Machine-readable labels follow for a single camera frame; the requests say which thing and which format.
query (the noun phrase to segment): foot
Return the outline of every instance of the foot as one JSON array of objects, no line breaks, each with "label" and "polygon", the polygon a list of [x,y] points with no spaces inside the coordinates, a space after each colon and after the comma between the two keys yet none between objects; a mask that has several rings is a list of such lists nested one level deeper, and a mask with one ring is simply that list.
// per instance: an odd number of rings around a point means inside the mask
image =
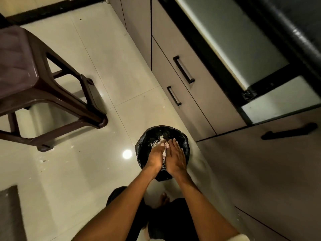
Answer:
[{"label": "foot", "polygon": [[[159,197],[159,200],[158,200],[158,205],[156,207],[159,208],[159,207],[162,207],[166,204],[168,204],[170,202],[170,198],[167,196],[167,194],[164,192],[163,194],[160,195]],[[150,237],[149,237],[149,233],[148,233],[148,223],[147,223],[147,227],[145,228],[144,230],[144,237],[145,237],[145,240],[146,241],[149,241],[150,240]]]}]

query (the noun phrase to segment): black drawer handle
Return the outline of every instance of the black drawer handle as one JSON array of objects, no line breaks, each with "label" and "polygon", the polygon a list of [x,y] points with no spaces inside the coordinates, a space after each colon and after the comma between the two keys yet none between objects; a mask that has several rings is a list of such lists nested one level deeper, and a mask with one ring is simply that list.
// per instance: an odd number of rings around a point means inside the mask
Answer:
[{"label": "black drawer handle", "polygon": [[316,123],[308,123],[307,125],[303,126],[302,128],[298,128],[298,129],[291,129],[291,130],[277,132],[277,133],[273,133],[272,131],[268,131],[261,136],[261,139],[269,140],[269,139],[279,139],[279,138],[307,135],[317,128],[318,128],[318,125]]},{"label": "black drawer handle", "polygon": [[185,77],[185,79],[187,80],[187,82],[188,82],[189,84],[195,82],[195,79],[190,79],[190,78],[188,77],[187,73],[184,71],[184,69],[183,69],[182,66],[180,65],[180,63],[179,63],[179,61],[178,61],[178,60],[179,60],[179,56],[175,56],[175,57],[173,57],[173,59],[174,59],[175,64],[179,67],[179,70],[181,71],[181,73],[183,74],[183,76]]},{"label": "black drawer handle", "polygon": [[170,95],[171,95],[171,97],[173,98],[173,100],[175,101],[175,104],[177,105],[177,106],[180,106],[181,104],[182,104],[182,102],[177,102],[177,100],[175,99],[175,97],[174,97],[174,95],[173,95],[173,93],[171,92],[171,89],[172,88],[172,86],[168,86],[167,87],[167,90],[168,90],[168,92],[170,93]]}]

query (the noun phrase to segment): forearm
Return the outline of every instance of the forearm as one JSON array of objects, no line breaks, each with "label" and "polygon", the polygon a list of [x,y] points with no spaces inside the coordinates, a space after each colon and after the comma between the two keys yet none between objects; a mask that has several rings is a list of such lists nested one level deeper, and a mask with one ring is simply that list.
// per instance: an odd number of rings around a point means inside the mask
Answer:
[{"label": "forearm", "polygon": [[154,175],[152,169],[144,168],[117,198],[82,228],[73,241],[125,240]]},{"label": "forearm", "polygon": [[197,235],[201,241],[226,241],[238,231],[215,209],[198,190],[187,172],[174,177],[190,210]]}]

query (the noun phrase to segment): shredded white scraps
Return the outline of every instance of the shredded white scraps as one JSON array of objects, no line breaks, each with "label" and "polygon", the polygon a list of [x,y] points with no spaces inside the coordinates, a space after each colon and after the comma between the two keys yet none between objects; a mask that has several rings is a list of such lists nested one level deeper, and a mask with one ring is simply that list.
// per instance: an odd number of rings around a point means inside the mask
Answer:
[{"label": "shredded white scraps", "polygon": [[[164,136],[161,135],[158,140],[155,140],[154,143],[151,143],[151,147],[154,148],[156,147],[157,145],[159,145],[162,141],[164,140]],[[162,165],[162,168],[161,168],[161,171],[163,170],[166,170],[166,166],[165,166],[165,157],[166,157],[166,147],[169,146],[168,142],[166,141],[165,142],[165,149],[164,149],[164,152],[163,152],[163,165]]]}]

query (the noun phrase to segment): person's right arm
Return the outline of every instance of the person's right arm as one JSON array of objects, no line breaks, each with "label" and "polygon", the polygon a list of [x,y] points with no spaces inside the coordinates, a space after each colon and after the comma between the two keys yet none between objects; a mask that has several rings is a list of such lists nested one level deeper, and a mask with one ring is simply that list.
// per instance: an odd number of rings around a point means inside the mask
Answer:
[{"label": "person's right arm", "polygon": [[186,171],[186,160],[178,143],[169,141],[166,149],[166,170],[182,190],[200,241],[227,241],[239,232],[215,209],[198,190]]}]

